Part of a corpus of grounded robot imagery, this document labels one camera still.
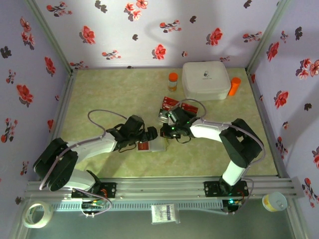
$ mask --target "robotic arm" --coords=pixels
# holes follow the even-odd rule
[[[33,169],[43,180],[56,158],[63,151],[66,151],[49,174],[45,185],[50,191],[70,187],[97,193],[100,188],[100,180],[91,171],[84,172],[74,169],[75,164],[100,153],[116,150],[120,152],[127,145],[150,141],[158,136],[155,127],[148,127],[147,130],[145,130],[142,118],[132,115],[125,124],[118,124],[114,128],[106,130],[104,137],[100,137],[98,140],[93,138],[81,143],[67,143],[61,138],[56,138],[34,163]]]
[[[173,124],[163,124],[163,127],[160,129],[160,135],[162,137],[175,138],[177,141],[181,138],[181,135],[188,136],[189,141],[192,138],[202,137],[213,139],[224,144],[231,161],[219,180],[217,190],[220,190],[223,195],[229,195],[232,192],[249,164],[262,151],[261,146],[256,140],[242,132],[245,131],[260,141],[257,135],[255,135],[242,119],[236,119],[231,124],[207,122],[180,107],[168,112],[168,117]]]

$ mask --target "white box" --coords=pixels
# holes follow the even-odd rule
[[[220,61],[187,62],[183,65],[181,80],[186,98],[198,101],[223,100],[231,87]]]

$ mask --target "orange cap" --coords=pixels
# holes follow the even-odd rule
[[[178,74],[173,72],[173,73],[170,73],[170,75],[168,76],[169,80],[170,81],[177,81],[178,79]]]
[[[229,96],[233,96],[233,95],[236,94],[236,91],[237,91],[237,89],[238,89],[240,83],[241,83],[241,80],[240,80],[240,78],[238,78],[238,77],[234,77],[234,78],[231,80],[231,88],[230,88],[230,91],[229,91],[229,93],[228,93]]]

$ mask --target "roll of tape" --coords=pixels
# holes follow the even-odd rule
[[[37,223],[35,223],[32,217],[38,206],[43,207],[44,213],[42,218]],[[27,228],[42,228],[49,223],[52,215],[53,208],[51,205],[42,201],[34,201],[24,210],[22,214],[22,222],[23,225],[25,225]]]

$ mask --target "floral wallpaper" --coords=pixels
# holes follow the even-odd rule
[[[210,60],[246,67],[278,0],[35,2],[71,67],[137,68]]]
[[[273,144],[304,191],[299,203],[314,239],[319,238],[318,7],[319,1],[292,1],[251,71],[276,136]]]
[[[28,181],[37,180],[32,165],[54,127],[67,72],[24,1],[5,1],[1,9],[0,238],[7,239]]]

